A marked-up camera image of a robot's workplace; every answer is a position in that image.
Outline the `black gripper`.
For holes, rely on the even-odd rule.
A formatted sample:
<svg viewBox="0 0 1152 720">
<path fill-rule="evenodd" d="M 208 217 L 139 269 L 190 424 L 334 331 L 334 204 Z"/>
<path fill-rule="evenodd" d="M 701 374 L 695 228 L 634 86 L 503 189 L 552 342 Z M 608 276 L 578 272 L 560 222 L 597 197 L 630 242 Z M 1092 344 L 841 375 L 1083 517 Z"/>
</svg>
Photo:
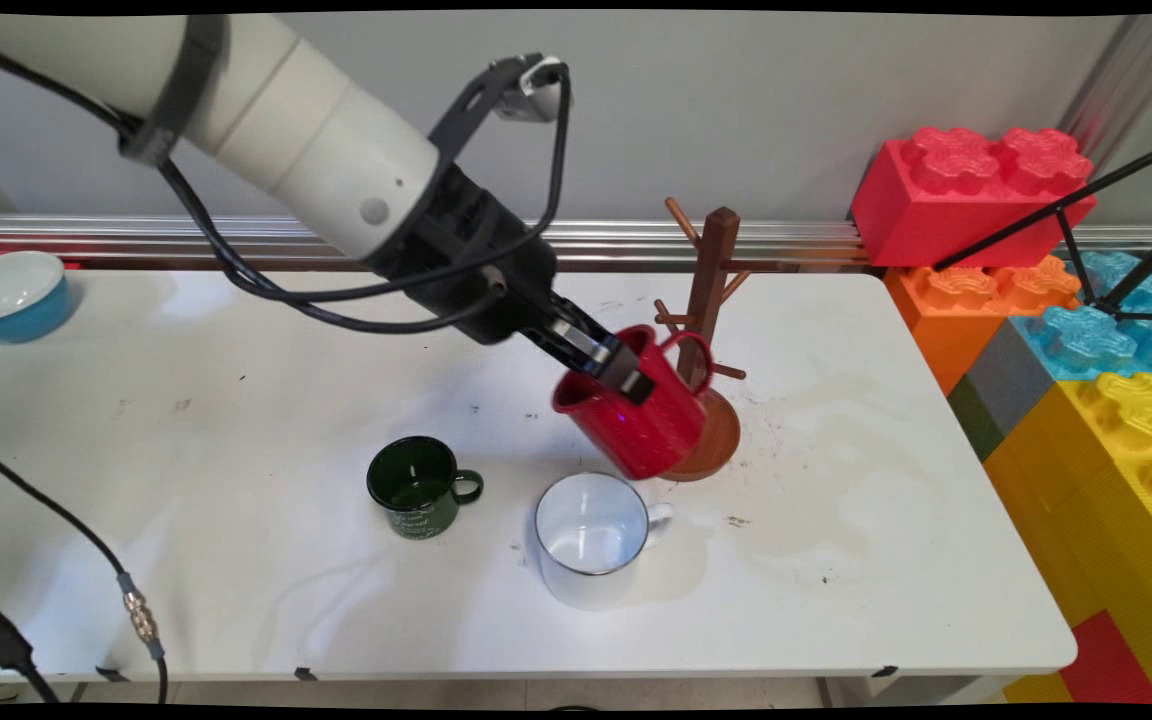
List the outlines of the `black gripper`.
<svg viewBox="0 0 1152 720">
<path fill-rule="evenodd" d="M 365 323 L 374 334 L 456 328 L 480 344 L 522 334 L 571 372 L 644 406 L 657 382 L 641 356 L 593 316 L 553 291 L 556 253 L 541 234 L 561 200 L 562 164 L 550 167 L 550 192 L 538 223 L 526 225 L 457 164 L 435 177 L 410 232 L 367 260 L 385 281 L 433 318 Z"/>
</svg>

